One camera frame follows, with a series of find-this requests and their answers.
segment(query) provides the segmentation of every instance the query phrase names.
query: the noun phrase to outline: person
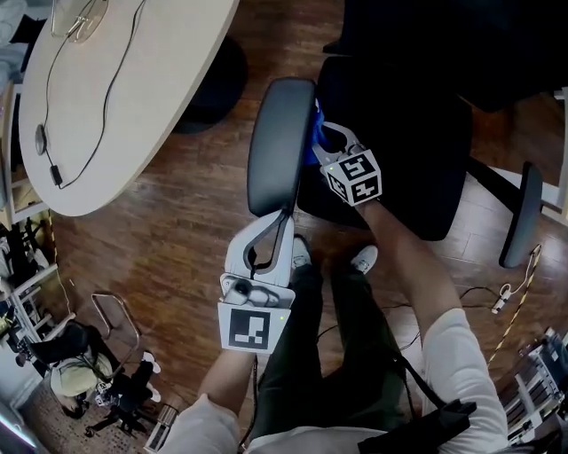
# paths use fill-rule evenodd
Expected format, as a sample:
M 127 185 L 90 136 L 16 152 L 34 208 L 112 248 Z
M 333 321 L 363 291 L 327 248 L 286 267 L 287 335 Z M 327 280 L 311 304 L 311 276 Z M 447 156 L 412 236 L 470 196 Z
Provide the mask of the person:
M 95 363 L 97 370 L 109 376 L 113 372 L 110 361 L 99 353 Z M 147 399 L 160 402 L 161 396 L 149 380 L 153 373 L 162 370 L 150 352 L 144 352 L 142 361 L 131 377 L 118 373 L 112 380 L 108 394 L 118 397 L 121 410 L 128 413 L 136 410 Z M 90 366 L 79 357 L 68 358 L 57 364 L 51 371 L 50 385 L 53 394 L 61 405 L 63 413 L 72 418 L 80 419 L 89 397 L 97 391 L 101 382 Z
M 332 275 L 335 313 L 344 349 L 342 367 L 321 377 L 317 340 L 322 277 L 308 247 L 295 238 L 296 299 L 258 389 L 256 423 L 247 452 L 254 454 L 351 454 L 358 443 L 406 424 L 398 409 L 399 375 L 386 366 L 385 347 L 398 351 L 365 274 L 377 256 L 396 271 L 422 336 L 426 382 L 446 403 L 474 402 L 470 427 L 439 448 L 446 454 L 505 449 L 507 420 L 485 359 L 447 271 L 428 246 L 380 203 L 359 208 L 375 235 L 349 266 Z M 161 454 L 233 454 L 239 444 L 237 415 L 255 357 L 225 350 L 198 391 L 199 399 L 171 428 Z M 422 414 L 434 410 L 424 398 Z

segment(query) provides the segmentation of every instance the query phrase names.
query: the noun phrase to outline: dark green pants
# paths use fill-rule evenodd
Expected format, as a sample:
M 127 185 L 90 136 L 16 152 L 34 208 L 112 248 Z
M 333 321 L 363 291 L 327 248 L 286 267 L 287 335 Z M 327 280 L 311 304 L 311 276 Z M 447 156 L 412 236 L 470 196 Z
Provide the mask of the dark green pants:
M 385 346 L 398 351 L 397 344 L 365 276 L 353 268 L 332 277 L 344 359 L 339 370 L 322 379 L 321 285 L 320 272 L 311 265 L 292 277 L 296 300 L 259 385 L 252 439 L 301 426 L 388 431 L 405 422 L 398 409 L 404 385 L 382 361 Z

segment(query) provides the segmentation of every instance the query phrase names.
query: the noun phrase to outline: yellow cable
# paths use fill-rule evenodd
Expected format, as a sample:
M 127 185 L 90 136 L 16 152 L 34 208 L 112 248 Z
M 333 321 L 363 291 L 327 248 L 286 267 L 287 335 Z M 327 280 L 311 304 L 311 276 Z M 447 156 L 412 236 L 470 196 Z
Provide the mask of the yellow cable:
M 511 328 L 513 327 L 513 324 L 515 323 L 515 320 L 517 320 L 518 313 L 520 312 L 521 308 L 523 307 L 523 304 L 525 303 L 526 295 L 529 293 L 529 288 L 531 287 L 531 283 L 533 282 L 534 272 L 536 271 L 536 267 L 539 264 L 540 251 L 541 250 L 542 250 L 542 245 L 537 245 L 531 252 L 531 258 L 535 257 L 534 258 L 534 265 L 532 266 L 531 275 L 529 276 L 529 278 L 526 282 L 525 291 L 523 292 L 523 296 L 521 297 L 521 301 L 518 303 L 517 310 L 515 311 L 515 314 L 511 318 L 511 321 L 509 322 L 509 326 L 507 326 L 505 333 L 501 337 L 501 342 L 499 342 L 499 344 L 497 344 L 497 347 L 495 347 L 495 351 L 493 352 L 493 354 L 489 358 L 489 361 L 487 361 L 487 366 L 489 366 L 489 364 L 494 360 L 494 358 L 497 356 L 497 352 L 501 349 L 501 347 L 505 343 L 505 339 L 509 335 Z

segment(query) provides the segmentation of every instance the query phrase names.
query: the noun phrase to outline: plug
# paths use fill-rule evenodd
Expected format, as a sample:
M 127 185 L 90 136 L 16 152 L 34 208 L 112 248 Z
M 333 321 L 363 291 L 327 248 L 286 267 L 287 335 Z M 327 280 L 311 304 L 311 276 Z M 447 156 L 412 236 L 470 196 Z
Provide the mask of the plug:
M 512 293 L 510 286 L 507 287 L 505 290 L 501 289 L 501 296 L 499 297 L 499 300 L 497 300 L 497 302 L 494 304 L 493 308 L 491 309 L 492 313 L 499 314 L 501 312 L 501 309 L 503 309 L 505 303 L 511 297 L 511 295 Z

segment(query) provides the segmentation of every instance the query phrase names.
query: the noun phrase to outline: chair seat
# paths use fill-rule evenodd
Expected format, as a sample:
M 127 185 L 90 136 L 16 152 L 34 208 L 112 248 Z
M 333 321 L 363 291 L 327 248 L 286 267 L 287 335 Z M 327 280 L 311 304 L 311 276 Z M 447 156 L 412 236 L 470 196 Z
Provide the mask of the chair seat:
M 325 61 L 316 96 L 325 120 L 351 129 L 381 168 L 381 202 L 416 235 L 441 240 L 462 195 L 471 144 L 471 109 L 434 82 L 369 67 L 350 57 Z M 319 165 L 304 166 L 298 206 L 331 222 L 365 228 L 328 188 Z

